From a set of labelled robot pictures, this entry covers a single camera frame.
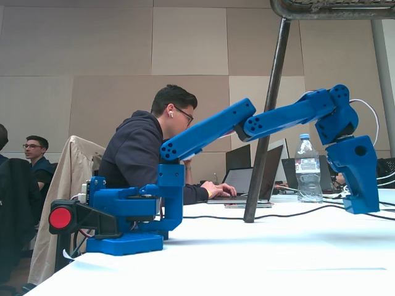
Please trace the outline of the man's right hand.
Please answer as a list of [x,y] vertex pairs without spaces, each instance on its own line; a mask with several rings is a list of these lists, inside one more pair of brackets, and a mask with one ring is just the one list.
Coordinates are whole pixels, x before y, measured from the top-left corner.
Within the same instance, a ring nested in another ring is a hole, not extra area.
[[234,197],[237,195],[236,189],[226,183],[216,185],[211,181],[206,181],[201,187],[207,191],[208,199],[215,197]]

